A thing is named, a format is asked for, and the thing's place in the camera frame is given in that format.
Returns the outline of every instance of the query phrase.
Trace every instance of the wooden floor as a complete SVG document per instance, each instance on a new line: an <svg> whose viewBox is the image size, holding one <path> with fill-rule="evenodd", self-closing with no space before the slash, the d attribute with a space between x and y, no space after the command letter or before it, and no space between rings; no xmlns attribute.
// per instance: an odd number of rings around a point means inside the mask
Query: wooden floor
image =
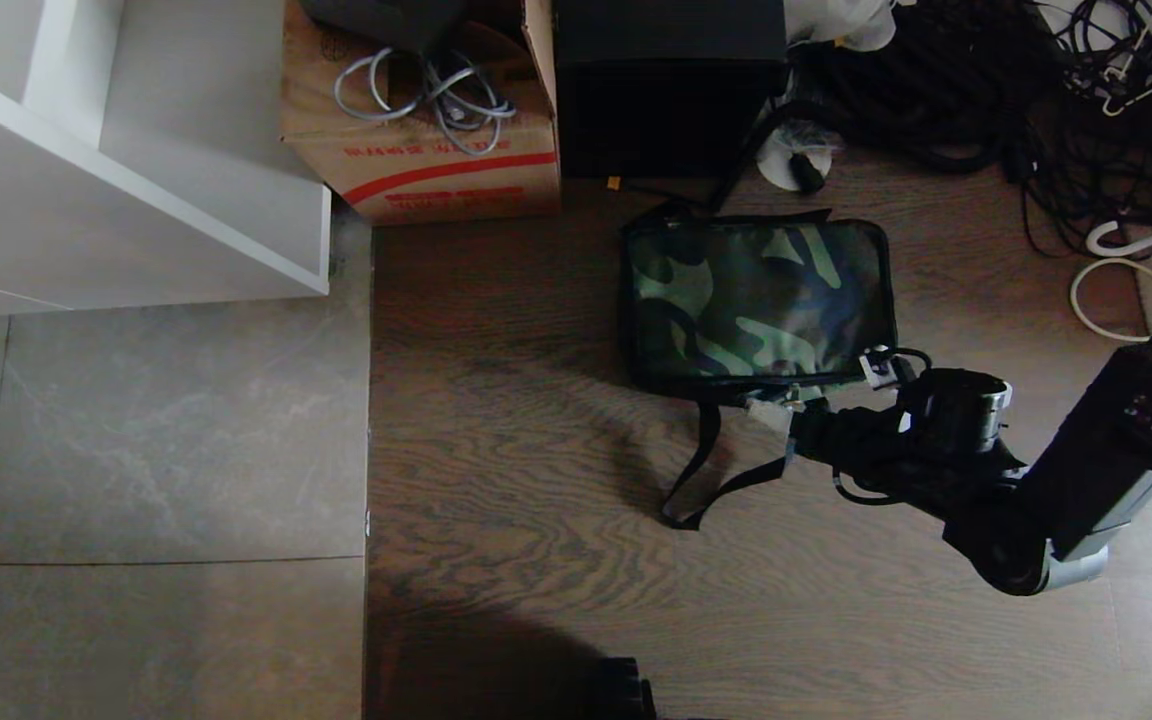
<svg viewBox="0 0 1152 720"><path fill-rule="evenodd" d="M1006 439L1034 458L1114 348L1068 309L1081 262L1026 249L992 172L849 150L829 183L750 176L726 213L880 223L901 340L1009 379ZM1034 598L806 462L699 533L657 523L695 409L628 387L613 346L616 228L655 202L570 183L560 218L376 234L367 717L578 717L590 657L636 655L667 717L1152 719L1152 506L1106 579ZM1139 328L1128 275L1087 289ZM713 464L781 442L728 420Z"/></svg>

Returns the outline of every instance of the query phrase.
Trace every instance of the tile floor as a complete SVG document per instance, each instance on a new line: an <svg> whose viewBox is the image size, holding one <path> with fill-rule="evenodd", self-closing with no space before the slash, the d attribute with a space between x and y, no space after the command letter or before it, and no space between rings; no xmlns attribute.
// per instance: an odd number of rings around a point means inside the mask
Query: tile floor
<svg viewBox="0 0 1152 720"><path fill-rule="evenodd" d="M0 720L361 717L369 234L328 300L0 318Z"/></svg>

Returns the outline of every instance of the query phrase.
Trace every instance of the gray cable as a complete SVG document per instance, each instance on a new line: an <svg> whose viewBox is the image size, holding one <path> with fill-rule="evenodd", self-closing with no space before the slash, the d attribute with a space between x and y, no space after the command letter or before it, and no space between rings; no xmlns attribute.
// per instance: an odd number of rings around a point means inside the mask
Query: gray cable
<svg viewBox="0 0 1152 720"><path fill-rule="evenodd" d="M389 103L385 101L384 97L380 97L380 92L376 90L376 73L378 73L380 63L393 54L393 47L385 47L385 50L380 50L374 55L366 55L366 58L353 61L348 68L339 74L332 88L332 96L340 109L346 111L353 118L379 123L385 122L385 120L407 118L416 108L419 108L420 103L429 103L433 105L434 119L438 120L439 129L442 129L444 136L447 136L447 141L452 141L452 145L460 149L461 152L465 152L467 156L485 156L495 150L497 143L500 142L500 120L513 118L513 115L518 113L518 109L513 106L513 103L497 94L495 89L492 88L492 83L488 83L488 79L483 77L483 73L479 71L477 65L472 63L462 53L453 50L450 55L456 58L463 67L449 74L448 77L442 77L434 61L422 61L424 88L420 89L420 94L417 94L415 99L403 105L402 108L394 109L393 106L389 106ZM371 99L376 100L376 105L379 105L384 109L382 113L367 113L363 109L351 108L340 94L340 91L344 86L344 79L362 68L367 68L367 90L371 92ZM452 90L457 83L470 78L479 82L480 91L486 97L485 105L467 100L465 97L456 94ZM458 132L476 131L476 129L480 129L487 123L492 124L492 141L488 142L488 145L484 150L473 150L457 137Z"/></svg>

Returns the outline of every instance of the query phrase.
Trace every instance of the cardboard box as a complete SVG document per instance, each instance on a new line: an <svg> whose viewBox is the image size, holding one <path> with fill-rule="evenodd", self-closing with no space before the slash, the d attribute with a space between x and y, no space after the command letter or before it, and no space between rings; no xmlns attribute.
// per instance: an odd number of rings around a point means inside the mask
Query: cardboard box
<svg viewBox="0 0 1152 720"><path fill-rule="evenodd" d="M473 22L453 36L453 47L479 65L499 94L517 106L502 122L487 156L457 150L435 126L429 106L385 123L348 115L332 89L339 74L378 47L318 26L288 0L283 28L283 142L374 225L554 214L559 211L556 99L550 3L526 0L520 9L526 50ZM470 18L475 17L471 3ZM490 5L499 17L500 5ZM381 65L378 86L392 105L416 94L411 59ZM366 70L347 78L342 97L357 109L380 111L367 91ZM486 126L458 136L471 147L492 138Z"/></svg>

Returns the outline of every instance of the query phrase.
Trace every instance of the red stripe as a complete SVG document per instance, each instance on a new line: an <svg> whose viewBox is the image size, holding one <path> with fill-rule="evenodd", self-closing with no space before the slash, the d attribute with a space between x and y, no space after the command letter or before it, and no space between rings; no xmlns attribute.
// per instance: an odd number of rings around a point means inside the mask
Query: red stripe
<svg viewBox="0 0 1152 720"><path fill-rule="evenodd" d="M461 176L468 173L482 173L498 168L520 168L524 165L545 165L558 159L556 152L532 152L531 156L508 156L508 158L483 158L479 160L465 160L465 162L448 162L437 165L433 168L419 168L399 173L396 176L386 179L374 179L369 183L359 184L351 191L344 194L344 200L349 205L357 205L358 202L369 197L380 195L380 192L393 190L393 188L411 184L412 182L426 181L426 179L445 179L448 176Z"/></svg>

